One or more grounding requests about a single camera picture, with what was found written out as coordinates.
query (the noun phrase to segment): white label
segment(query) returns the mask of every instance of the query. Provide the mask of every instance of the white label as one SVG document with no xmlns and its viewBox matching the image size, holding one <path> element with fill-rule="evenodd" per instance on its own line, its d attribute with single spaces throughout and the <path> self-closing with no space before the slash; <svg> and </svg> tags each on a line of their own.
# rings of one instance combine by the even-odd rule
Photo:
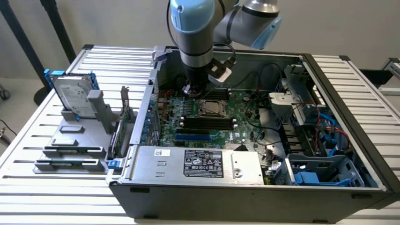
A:
<svg viewBox="0 0 400 225">
<path fill-rule="evenodd" d="M 76 150 L 59 150 L 59 153 L 64 153 L 64 154 L 78 154 Z"/>
<path fill-rule="evenodd" d="M 60 85 L 63 96 L 68 102 L 71 111 L 80 117 L 95 117 L 95 110 L 88 101 L 88 94 L 79 86 Z"/>
<path fill-rule="evenodd" d="M 170 149 L 156 149 L 155 156 L 170 156 L 171 150 Z"/>
<path fill-rule="evenodd" d="M 71 163 L 52 163 L 51 165 L 56 165 L 56 166 L 72 166 Z"/>
</svg>

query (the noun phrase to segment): blue ram slot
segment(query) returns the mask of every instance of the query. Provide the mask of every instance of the blue ram slot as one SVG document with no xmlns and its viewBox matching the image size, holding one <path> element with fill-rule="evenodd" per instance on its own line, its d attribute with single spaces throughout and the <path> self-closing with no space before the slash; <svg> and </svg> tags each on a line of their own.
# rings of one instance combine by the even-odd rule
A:
<svg viewBox="0 0 400 225">
<path fill-rule="evenodd" d="M 210 141 L 210 135 L 175 135 L 175 140 Z"/>
</svg>

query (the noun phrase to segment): warning label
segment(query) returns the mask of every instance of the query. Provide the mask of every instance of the warning label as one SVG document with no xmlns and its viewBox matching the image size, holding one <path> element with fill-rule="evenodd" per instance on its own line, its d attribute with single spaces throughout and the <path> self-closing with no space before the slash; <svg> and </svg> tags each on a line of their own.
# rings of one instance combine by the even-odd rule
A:
<svg viewBox="0 0 400 225">
<path fill-rule="evenodd" d="M 183 175 L 224 178 L 222 151 L 186 150 Z"/>
</svg>

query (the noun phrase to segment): motherboard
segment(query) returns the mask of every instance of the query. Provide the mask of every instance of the motherboard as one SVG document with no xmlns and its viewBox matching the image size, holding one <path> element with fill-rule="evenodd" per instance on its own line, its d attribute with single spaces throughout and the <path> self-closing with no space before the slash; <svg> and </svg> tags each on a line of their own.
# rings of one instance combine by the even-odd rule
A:
<svg viewBox="0 0 400 225">
<path fill-rule="evenodd" d="M 160 146 L 264 152 L 255 138 L 263 132 L 255 95 L 246 91 L 211 91 L 190 98 L 164 92 L 159 98 Z"/>
</svg>

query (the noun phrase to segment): white wall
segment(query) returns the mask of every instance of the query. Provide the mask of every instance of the white wall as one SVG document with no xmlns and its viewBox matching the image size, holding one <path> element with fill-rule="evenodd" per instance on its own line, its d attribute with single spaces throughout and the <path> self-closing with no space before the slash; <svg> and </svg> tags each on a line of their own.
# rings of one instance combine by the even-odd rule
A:
<svg viewBox="0 0 400 225">
<path fill-rule="evenodd" d="M 39 0 L 10 0 L 44 67 L 68 61 Z M 84 44 L 171 45 L 168 0 L 58 0 L 76 52 Z M 348 55 L 360 68 L 380 68 L 400 57 L 399 0 L 279 0 L 283 24 L 270 51 Z M 35 78 L 0 16 L 0 76 Z"/>
</svg>

